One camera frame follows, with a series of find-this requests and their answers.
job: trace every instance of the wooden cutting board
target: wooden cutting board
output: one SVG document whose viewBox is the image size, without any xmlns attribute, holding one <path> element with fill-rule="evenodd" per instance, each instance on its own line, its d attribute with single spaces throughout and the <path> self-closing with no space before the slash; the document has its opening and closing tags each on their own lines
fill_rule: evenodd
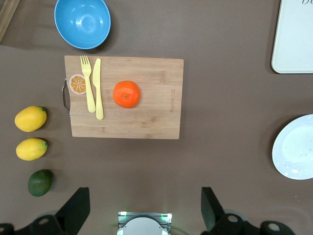
<svg viewBox="0 0 313 235">
<path fill-rule="evenodd" d="M 86 94 L 69 89 L 70 121 L 74 137 L 179 139 L 184 61 L 181 59 L 88 56 L 93 69 L 101 59 L 101 93 L 104 119 L 87 109 Z M 82 74 L 80 57 L 65 56 L 67 81 Z M 118 106 L 112 97 L 116 83 L 135 82 L 140 102 L 131 109 Z M 93 96 L 96 90 L 91 84 Z"/>
</svg>

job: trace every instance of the lemon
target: lemon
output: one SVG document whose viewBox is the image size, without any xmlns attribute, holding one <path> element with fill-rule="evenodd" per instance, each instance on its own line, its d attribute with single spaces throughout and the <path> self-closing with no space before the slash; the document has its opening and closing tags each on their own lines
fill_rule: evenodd
<svg viewBox="0 0 313 235">
<path fill-rule="evenodd" d="M 28 191 L 35 197 L 45 195 L 51 188 L 53 174 L 47 169 L 33 173 L 28 180 Z"/>
<path fill-rule="evenodd" d="M 45 154 L 47 147 L 46 141 L 38 138 L 29 138 L 16 147 L 16 155 L 25 161 L 32 161 Z"/>
<path fill-rule="evenodd" d="M 15 116 L 15 125 L 25 132 L 39 129 L 47 120 L 47 113 L 43 107 L 29 106 Z"/>
</svg>

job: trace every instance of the fork handle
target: fork handle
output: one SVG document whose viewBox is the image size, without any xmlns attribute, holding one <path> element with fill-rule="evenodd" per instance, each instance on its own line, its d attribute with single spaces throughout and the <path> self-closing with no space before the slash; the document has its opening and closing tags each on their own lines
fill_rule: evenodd
<svg viewBox="0 0 313 235">
<path fill-rule="evenodd" d="M 102 120 L 104 118 L 103 105 L 102 105 L 102 97 L 101 97 L 101 88 L 97 88 L 96 95 L 96 117 L 98 120 Z"/>
<path fill-rule="evenodd" d="M 90 113 L 96 112 L 96 105 L 94 103 L 94 98 L 92 94 L 92 89 L 90 85 L 90 78 L 85 77 L 86 79 L 86 96 L 87 96 L 87 106 L 88 106 L 88 111 Z"/>
</svg>

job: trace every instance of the yellow fork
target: yellow fork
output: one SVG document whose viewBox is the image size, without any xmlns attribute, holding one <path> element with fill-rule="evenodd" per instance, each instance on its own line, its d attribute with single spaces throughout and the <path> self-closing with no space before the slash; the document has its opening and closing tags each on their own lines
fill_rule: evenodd
<svg viewBox="0 0 313 235">
<path fill-rule="evenodd" d="M 83 75 L 85 76 L 85 82 L 86 82 L 86 96 L 87 96 L 88 111 L 91 113 L 94 113 L 96 112 L 96 105 L 94 103 L 94 98 L 93 98 L 91 84 L 90 84 L 90 74 L 91 74 L 90 62 L 86 55 L 80 56 L 80 62 L 82 64 L 82 72 L 83 72 Z"/>
</svg>

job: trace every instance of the knife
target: knife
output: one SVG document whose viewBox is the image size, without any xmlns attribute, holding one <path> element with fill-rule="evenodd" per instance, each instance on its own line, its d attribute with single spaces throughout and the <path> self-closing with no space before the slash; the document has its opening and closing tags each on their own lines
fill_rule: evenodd
<svg viewBox="0 0 313 235">
<path fill-rule="evenodd" d="M 98 120 L 102 120 L 104 117 L 100 85 L 100 67 L 101 59 L 97 58 L 93 67 L 92 83 L 96 87 L 96 117 Z"/>
</svg>

